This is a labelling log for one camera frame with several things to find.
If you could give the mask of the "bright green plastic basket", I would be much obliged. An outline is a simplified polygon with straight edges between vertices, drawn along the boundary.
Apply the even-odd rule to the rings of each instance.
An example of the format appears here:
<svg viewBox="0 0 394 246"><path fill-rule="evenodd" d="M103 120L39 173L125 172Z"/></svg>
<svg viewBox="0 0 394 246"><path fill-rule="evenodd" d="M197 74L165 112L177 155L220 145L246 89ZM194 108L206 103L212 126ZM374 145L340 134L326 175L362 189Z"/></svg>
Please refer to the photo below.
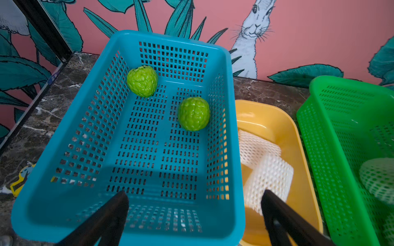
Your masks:
<svg viewBox="0 0 394 246"><path fill-rule="evenodd" d="M331 239L339 246L385 246L394 208L360 181L364 162L394 155L394 93L381 86L320 76L297 119Z"/></svg>

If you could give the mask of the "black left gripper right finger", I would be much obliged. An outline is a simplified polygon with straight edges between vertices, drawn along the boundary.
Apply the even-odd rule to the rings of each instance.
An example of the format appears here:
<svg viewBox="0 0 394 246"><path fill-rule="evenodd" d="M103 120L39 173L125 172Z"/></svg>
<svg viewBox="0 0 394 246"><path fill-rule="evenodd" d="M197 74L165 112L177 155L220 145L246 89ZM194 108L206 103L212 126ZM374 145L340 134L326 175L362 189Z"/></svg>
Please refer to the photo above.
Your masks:
<svg viewBox="0 0 394 246"><path fill-rule="evenodd" d="M262 196L261 209L273 246L290 246L290 237L299 246L334 245L270 190Z"/></svg>

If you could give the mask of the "yellow plastic tub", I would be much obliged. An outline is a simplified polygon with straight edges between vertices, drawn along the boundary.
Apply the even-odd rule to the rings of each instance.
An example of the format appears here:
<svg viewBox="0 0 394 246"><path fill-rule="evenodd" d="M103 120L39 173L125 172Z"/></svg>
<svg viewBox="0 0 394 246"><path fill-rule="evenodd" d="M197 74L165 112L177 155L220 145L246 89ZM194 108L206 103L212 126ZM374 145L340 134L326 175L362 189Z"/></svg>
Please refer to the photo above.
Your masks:
<svg viewBox="0 0 394 246"><path fill-rule="evenodd" d="M260 202L274 192L309 224L323 222L298 129L278 107L236 100L246 226L240 245L269 246Z"/></svg>

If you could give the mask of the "white foam net sleeve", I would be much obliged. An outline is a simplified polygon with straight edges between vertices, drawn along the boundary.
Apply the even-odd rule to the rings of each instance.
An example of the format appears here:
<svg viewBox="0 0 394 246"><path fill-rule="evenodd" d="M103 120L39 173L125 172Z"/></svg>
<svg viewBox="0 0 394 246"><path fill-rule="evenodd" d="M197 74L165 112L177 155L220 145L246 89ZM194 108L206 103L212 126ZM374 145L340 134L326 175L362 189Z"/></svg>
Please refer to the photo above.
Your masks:
<svg viewBox="0 0 394 246"><path fill-rule="evenodd" d="M394 204L394 159L375 158L364 162L359 176L366 190L376 199Z"/></svg>

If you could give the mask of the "green custard apple back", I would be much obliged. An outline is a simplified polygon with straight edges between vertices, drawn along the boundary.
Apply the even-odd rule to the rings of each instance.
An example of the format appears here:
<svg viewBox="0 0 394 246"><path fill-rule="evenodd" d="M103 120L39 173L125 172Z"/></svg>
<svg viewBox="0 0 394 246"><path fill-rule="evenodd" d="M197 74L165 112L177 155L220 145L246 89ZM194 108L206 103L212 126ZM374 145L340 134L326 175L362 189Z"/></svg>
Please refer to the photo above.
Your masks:
<svg viewBox="0 0 394 246"><path fill-rule="evenodd" d="M129 89L140 97L151 97L158 86L158 75L151 66L143 65L131 69L127 74Z"/></svg>

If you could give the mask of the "teal plastic basket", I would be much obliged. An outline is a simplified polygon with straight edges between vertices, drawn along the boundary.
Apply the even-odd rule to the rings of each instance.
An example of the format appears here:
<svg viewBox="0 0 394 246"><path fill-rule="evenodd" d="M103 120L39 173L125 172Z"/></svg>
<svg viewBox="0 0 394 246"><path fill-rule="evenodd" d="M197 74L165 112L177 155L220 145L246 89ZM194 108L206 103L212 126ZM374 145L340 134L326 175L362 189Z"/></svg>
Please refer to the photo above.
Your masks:
<svg viewBox="0 0 394 246"><path fill-rule="evenodd" d="M127 74L151 66L155 93ZM181 102L205 99L208 125L187 131ZM122 246L236 246L245 230L233 73L217 45L119 31L97 59L11 212L27 240L56 243L118 192L129 199Z"/></svg>

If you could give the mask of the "green custard apple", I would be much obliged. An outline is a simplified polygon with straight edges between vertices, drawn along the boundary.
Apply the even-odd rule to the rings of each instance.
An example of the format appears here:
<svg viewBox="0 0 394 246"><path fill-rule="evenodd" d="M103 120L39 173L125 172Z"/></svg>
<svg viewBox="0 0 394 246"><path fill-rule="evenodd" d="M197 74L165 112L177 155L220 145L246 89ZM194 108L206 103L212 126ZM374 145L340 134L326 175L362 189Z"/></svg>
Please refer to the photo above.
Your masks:
<svg viewBox="0 0 394 246"><path fill-rule="evenodd" d="M178 121L180 126L187 131L200 131L210 120L208 102L201 97L189 97L179 105Z"/></svg>
<svg viewBox="0 0 394 246"><path fill-rule="evenodd" d="M131 69L127 74L129 89L140 97L151 97L158 86L158 75L151 66L143 65Z"/></svg>

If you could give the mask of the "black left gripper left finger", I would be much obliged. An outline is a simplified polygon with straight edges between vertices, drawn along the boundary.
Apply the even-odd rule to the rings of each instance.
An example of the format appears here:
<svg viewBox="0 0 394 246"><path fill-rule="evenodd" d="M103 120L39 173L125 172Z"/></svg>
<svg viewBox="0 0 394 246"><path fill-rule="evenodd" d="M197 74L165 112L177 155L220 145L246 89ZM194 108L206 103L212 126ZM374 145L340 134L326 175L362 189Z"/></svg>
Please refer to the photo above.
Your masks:
<svg viewBox="0 0 394 246"><path fill-rule="evenodd" d="M117 246L120 243L129 210L129 199L118 192L58 246Z"/></svg>

